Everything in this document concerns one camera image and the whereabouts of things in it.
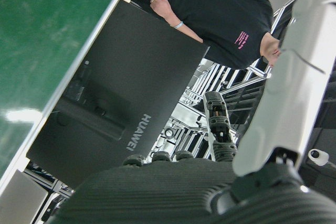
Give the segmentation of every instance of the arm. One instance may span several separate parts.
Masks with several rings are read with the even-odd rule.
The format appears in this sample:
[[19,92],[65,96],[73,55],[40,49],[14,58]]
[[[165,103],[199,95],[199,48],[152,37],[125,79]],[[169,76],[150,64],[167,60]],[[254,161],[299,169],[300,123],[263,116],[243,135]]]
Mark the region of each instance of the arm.
[[[173,12],[168,0],[151,0],[151,8],[159,16],[163,17],[170,26],[177,26],[181,20]],[[194,31],[192,31],[186,25],[182,25],[177,30],[188,35],[189,37],[203,43],[203,39],[200,38]]]

